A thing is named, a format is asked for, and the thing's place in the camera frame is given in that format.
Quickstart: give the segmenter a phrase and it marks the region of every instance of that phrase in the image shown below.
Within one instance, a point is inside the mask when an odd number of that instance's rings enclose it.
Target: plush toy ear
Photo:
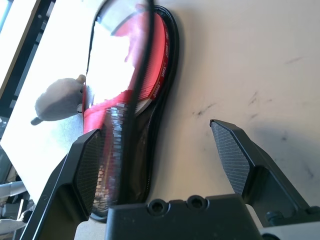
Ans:
[[[84,83],[86,82],[86,76],[80,74],[80,75],[78,76],[78,78],[76,79],[76,81],[77,81],[78,83],[80,83],[80,84],[84,84]]]

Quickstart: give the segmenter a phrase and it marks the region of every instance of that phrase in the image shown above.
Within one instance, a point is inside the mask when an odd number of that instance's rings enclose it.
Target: screw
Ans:
[[[268,222],[274,219],[283,219],[284,216],[280,211],[268,211],[265,215],[265,218]]]
[[[308,214],[320,214],[320,207],[311,206],[305,210]]]

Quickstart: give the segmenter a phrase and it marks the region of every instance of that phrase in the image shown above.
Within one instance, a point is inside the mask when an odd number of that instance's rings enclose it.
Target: gray plush toy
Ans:
[[[80,75],[77,79],[63,78],[52,83],[36,100],[34,108],[37,117],[31,124],[57,121],[78,114],[77,107],[82,104],[85,81],[86,77]]]

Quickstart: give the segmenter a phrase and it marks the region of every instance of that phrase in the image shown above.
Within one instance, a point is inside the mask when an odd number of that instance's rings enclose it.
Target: black marks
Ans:
[[[274,158],[273,159],[276,163],[277,162],[284,162],[285,161],[285,159],[283,159],[283,158]]]
[[[284,131],[282,137],[281,137],[281,141],[286,142],[288,140],[288,133],[286,131]]]
[[[258,113],[251,115],[250,120],[254,119],[258,115],[259,115]]]
[[[303,168],[308,174],[309,179],[313,179],[315,177],[315,174],[311,171],[310,167],[306,163],[303,164]]]
[[[216,104],[215,104],[215,103],[212,103],[212,104],[208,105],[205,109],[202,109],[202,110],[198,111],[198,112],[196,113],[196,115],[197,115],[198,117],[202,116],[209,108],[213,107],[214,105],[216,105]]]
[[[296,62],[300,61],[303,58],[304,58],[303,56],[299,56],[299,57],[293,58],[293,59],[291,59],[289,61],[286,61],[284,64],[285,65],[293,64],[293,63],[296,63]]]
[[[257,101],[257,97],[258,97],[258,91],[256,91],[253,96],[250,98],[248,106],[250,106],[251,104],[254,104]]]

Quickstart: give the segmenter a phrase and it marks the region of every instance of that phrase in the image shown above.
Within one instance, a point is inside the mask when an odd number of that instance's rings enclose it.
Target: table surface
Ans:
[[[82,134],[81,115],[37,126],[30,120],[50,83],[86,70],[96,11],[88,1],[56,1],[1,141],[36,202]],[[320,1],[157,3],[176,16],[181,53],[149,199],[233,192],[209,127],[219,119],[244,129],[305,200],[320,205]]]

